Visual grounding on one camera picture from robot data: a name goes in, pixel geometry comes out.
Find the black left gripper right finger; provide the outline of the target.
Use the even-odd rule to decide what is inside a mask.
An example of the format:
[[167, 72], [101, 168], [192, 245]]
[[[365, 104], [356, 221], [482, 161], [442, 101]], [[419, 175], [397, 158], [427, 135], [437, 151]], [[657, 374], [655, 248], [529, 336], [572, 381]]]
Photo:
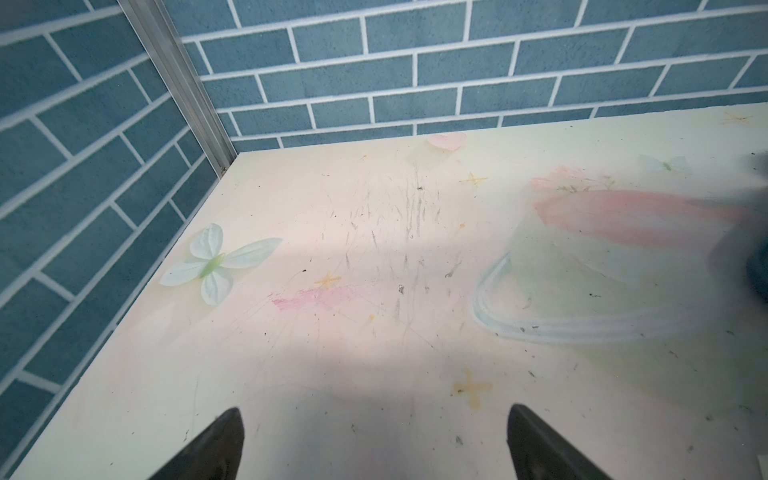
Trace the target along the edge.
[[610, 477], [523, 404], [511, 407], [507, 445], [518, 479], [609, 480]]

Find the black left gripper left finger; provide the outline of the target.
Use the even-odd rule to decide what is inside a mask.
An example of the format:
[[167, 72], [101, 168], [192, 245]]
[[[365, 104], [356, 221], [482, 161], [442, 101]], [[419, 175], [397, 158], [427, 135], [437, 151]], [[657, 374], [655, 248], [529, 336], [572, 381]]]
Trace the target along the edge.
[[244, 424], [229, 408], [155, 472], [150, 480], [235, 479], [242, 458]]

